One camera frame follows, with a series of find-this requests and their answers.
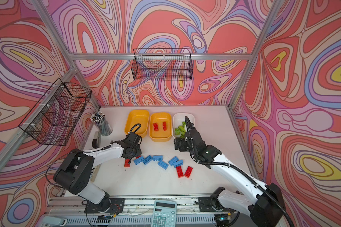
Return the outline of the treehouse paperback book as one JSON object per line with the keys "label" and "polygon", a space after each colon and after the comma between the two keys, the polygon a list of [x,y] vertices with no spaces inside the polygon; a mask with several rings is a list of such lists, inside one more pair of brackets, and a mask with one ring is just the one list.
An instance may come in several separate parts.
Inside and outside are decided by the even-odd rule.
{"label": "treehouse paperback book", "polygon": [[91,174],[90,174],[90,181],[91,182],[94,182],[96,177],[97,177],[97,174],[99,172],[99,169],[100,169],[101,165],[97,165],[96,167],[94,167],[92,170],[91,170]]}

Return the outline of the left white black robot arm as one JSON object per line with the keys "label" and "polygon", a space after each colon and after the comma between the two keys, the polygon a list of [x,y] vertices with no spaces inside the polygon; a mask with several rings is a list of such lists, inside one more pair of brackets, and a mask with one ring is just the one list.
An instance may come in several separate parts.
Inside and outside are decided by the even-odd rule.
{"label": "left white black robot arm", "polygon": [[113,141],[108,146],[81,151],[74,149],[65,157],[53,180],[71,194],[80,196],[104,212],[110,207],[109,194],[90,182],[94,167],[113,159],[132,160],[141,155],[142,137],[137,134],[141,124],[135,124],[123,140]]}

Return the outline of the teal desk calculator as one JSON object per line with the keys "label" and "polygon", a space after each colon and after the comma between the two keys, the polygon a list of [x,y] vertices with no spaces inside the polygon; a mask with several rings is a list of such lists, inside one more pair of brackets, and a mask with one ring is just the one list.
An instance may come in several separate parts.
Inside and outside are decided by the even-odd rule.
{"label": "teal desk calculator", "polygon": [[175,227],[177,203],[170,200],[155,200],[151,227]]}

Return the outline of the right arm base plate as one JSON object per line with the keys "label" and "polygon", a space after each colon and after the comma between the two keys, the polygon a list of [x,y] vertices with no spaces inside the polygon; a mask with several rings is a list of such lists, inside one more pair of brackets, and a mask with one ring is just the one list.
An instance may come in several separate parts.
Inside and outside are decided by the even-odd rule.
{"label": "right arm base plate", "polygon": [[199,197],[195,204],[198,205],[201,212],[230,212],[234,213],[235,210],[225,208],[221,203],[215,199],[209,197]]}

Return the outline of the left yellow plastic bin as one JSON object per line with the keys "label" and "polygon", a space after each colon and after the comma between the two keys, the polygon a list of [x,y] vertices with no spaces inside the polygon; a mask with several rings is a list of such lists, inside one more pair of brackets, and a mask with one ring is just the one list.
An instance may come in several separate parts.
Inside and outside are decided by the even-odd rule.
{"label": "left yellow plastic bin", "polygon": [[147,110],[144,109],[132,110],[128,115],[128,119],[125,125],[124,129],[125,134],[128,134],[134,125],[140,124],[141,125],[140,129],[135,133],[144,138],[148,131],[149,118],[150,113]]}

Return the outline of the blue lego brick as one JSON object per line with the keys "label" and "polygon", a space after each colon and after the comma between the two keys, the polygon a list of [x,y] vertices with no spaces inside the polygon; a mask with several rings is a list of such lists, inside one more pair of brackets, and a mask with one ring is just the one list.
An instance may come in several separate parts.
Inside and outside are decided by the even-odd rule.
{"label": "blue lego brick", "polygon": [[144,165],[147,165],[153,160],[153,157],[151,155],[147,156],[146,158],[143,159]]}
{"label": "blue lego brick", "polygon": [[179,161],[177,161],[177,162],[175,162],[174,164],[173,164],[173,166],[174,167],[179,167],[179,166],[181,166],[181,165],[183,165],[183,160],[179,160]]}
{"label": "blue lego brick", "polygon": [[166,170],[169,167],[169,164],[167,164],[166,162],[164,162],[162,160],[159,160],[158,166],[160,166],[162,169]]}
{"label": "blue lego brick", "polygon": [[169,165],[173,166],[174,163],[176,163],[177,161],[179,161],[179,158],[177,156],[174,156],[171,160],[169,160]]}
{"label": "blue lego brick", "polygon": [[138,165],[140,163],[142,163],[144,160],[143,156],[139,156],[137,159],[134,160],[135,165]]}
{"label": "blue lego brick", "polygon": [[153,161],[162,161],[163,160],[163,155],[154,155],[153,156]]}

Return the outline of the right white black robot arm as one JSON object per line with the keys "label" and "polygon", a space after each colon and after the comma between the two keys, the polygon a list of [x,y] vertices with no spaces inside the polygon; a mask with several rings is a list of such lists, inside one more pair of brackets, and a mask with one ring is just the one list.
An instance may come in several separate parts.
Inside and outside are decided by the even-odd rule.
{"label": "right white black robot arm", "polygon": [[275,227],[282,218],[289,226],[294,226],[276,184],[257,180],[233,164],[215,146],[207,145],[188,116],[184,117],[183,129],[184,137],[174,141],[175,150],[189,152],[194,162],[219,173],[241,191],[237,194],[219,187],[210,197],[213,208],[232,209],[248,215],[258,227]]}

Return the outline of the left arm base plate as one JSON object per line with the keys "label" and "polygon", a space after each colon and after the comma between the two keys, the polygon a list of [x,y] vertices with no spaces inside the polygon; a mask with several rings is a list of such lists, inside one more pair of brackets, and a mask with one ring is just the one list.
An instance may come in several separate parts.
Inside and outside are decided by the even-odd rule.
{"label": "left arm base plate", "polygon": [[125,198],[110,198],[108,207],[102,211],[99,204],[86,202],[84,213],[86,214],[120,214],[124,209]]}

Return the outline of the middle yellow plastic bin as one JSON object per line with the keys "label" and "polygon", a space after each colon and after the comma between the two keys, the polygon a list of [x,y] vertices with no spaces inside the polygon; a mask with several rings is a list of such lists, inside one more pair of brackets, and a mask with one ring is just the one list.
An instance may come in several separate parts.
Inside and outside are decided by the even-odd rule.
{"label": "middle yellow plastic bin", "polygon": [[[167,122],[167,131],[163,130],[162,123]],[[159,131],[153,130],[153,123],[158,123]],[[157,112],[150,116],[149,136],[154,142],[167,142],[172,137],[172,119],[167,112]]]}

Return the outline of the white plastic bin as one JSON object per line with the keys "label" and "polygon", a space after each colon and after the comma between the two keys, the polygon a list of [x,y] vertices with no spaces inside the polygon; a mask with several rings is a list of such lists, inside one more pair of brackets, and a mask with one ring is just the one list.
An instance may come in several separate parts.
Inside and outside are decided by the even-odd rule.
{"label": "white plastic bin", "polygon": [[188,117],[190,122],[195,125],[195,117],[190,114],[190,113],[177,113],[173,116],[173,123],[172,123],[172,136],[174,139],[176,138],[179,138],[181,135],[184,135],[184,134],[180,134],[180,135],[175,135],[174,133],[174,129],[175,128],[178,128],[180,125],[182,125],[182,122],[185,122],[185,117]]}

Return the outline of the yellow plastic bin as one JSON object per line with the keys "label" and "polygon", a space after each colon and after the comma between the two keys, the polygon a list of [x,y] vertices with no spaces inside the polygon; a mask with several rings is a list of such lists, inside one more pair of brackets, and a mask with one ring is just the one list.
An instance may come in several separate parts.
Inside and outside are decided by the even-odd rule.
{"label": "yellow plastic bin", "polygon": [[[162,123],[167,122],[167,131],[163,130]],[[159,131],[153,130],[153,123],[158,123]],[[154,142],[167,142],[172,137],[172,119],[167,112],[157,112],[150,116],[149,136]]]}
{"label": "yellow plastic bin", "polygon": [[147,110],[144,109],[132,110],[128,115],[128,119],[125,125],[124,129],[125,134],[128,134],[134,125],[140,124],[141,125],[140,129],[135,133],[144,138],[148,131],[149,118],[150,113]]}

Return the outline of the cup of pencils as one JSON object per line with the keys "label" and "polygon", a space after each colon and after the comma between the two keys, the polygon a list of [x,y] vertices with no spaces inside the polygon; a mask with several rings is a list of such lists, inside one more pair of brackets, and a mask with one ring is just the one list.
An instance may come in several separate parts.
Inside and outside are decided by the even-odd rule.
{"label": "cup of pencils", "polygon": [[112,134],[112,129],[103,112],[98,111],[92,114],[91,121],[95,124],[102,136],[109,136]]}

